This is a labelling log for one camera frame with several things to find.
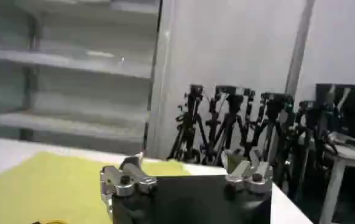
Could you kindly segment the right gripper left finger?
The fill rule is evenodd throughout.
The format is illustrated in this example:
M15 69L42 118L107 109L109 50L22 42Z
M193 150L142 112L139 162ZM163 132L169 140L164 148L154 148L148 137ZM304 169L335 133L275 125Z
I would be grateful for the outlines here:
M143 171L142 162L143 153L138 153L125 157L119 168L112 165L102 167L100 195L110 217L113 216L114 197L131 197L136 191L151 195L157 189L157 178Z

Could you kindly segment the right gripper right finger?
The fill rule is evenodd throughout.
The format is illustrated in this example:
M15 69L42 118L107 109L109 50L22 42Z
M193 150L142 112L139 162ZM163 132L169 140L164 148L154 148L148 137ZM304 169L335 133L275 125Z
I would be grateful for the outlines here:
M273 168L260 160L260 152L251 150L248 159L238 158L238 155L223 151L221 162L227 171L225 180L235 192L247 190L254 194L272 192Z

